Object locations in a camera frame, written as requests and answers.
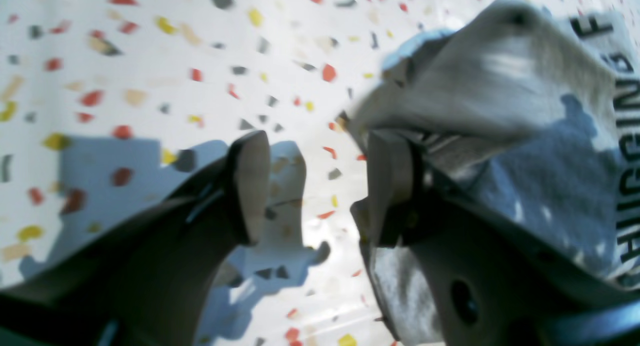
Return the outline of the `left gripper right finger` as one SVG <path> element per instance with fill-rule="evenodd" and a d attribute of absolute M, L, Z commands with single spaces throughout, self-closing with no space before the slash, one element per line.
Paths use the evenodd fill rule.
<path fill-rule="evenodd" d="M 483 207 L 393 130 L 369 134 L 368 241 L 407 248 L 448 346 L 637 346 L 639 294 L 592 277 Z"/>

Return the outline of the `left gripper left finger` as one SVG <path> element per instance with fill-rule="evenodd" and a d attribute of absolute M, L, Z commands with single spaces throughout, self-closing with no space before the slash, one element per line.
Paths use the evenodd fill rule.
<path fill-rule="evenodd" d="M 1 330 L 38 346 L 191 346 L 218 270 L 256 245 L 271 167 L 263 130 L 158 205 L 1 293 Z"/>

